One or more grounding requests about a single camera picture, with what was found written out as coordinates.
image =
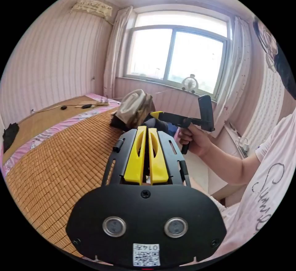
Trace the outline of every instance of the small fan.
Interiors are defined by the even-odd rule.
[[[183,90],[187,90],[192,93],[195,93],[195,89],[198,88],[198,82],[194,77],[195,77],[195,75],[191,74],[190,77],[187,77],[182,81],[182,89]]]

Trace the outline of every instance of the pink bedsheet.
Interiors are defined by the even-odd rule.
[[[100,96],[100,95],[96,95],[93,93],[89,93],[86,95],[87,97],[96,100],[96,101],[100,101],[101,99],[105,99],[105,97]],[[0,152],[0,169],[2,172],[2,176],[5,179],[6,175],[9,173],[9,171],[13,168],[13,166],[26,154],[28,153],[31,149],[37,147],[38,145],[40,145],[44,140],[50,138],[51,136],[53,136],[54,134],[56,134],[57,132],[66,129],[67,127],[81,121],[84,120],[86,118],[89,118],[91,116],[94,116],[96,114],[100,114],[102,112],[105,112],[107,110],[113,109],[117,106],[119,106],[120,102],[117,102],[115,100],[110,99],[109,100],[110,105],[109,106],[101,106],[99,108],[96,109],[91,109],[90,111],[78,114],[70,119],[67,119],[63,122],[60,122],[56,125],[54,125],[53,127],[45,130],[44,132],[40,133],[39,135],[37,135],[36,137],[32,138],[31,140],[29,140],[27,143],[25,143],[24,145],[22,145],[20,148],[18,148],[13,154],[12,156],[6,161],[6,163],[4,165],[2,165],[2,158],[3,158],[3,145],[1,147],[1,152]]]

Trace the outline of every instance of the white curtain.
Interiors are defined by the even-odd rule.
[[[251,36],[249,25],[239,17],[235,18],[231,59],[228,63],[226,76],[218,94],[217,106],[214,110],[215,131],[211,135],[216,138],[225,122],[231,116],[241,95],[250,73]]]
[[[111,32],[104,72],[104,96],[110,99],[115,97],[115,77],[119,50],[125,33],[126,24],[132,11],[132,6],[119,10]]]

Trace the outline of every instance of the window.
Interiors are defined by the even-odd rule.
[[[228,23],[184,11],[156,11],[137,16],[129,37],[126,77],[181,88],[195,75],[197,94],[216,99],[223,77]]]

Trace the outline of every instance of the qr code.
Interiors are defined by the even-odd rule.
[[[160,266],[159,244],[133,244],[134,266]]]

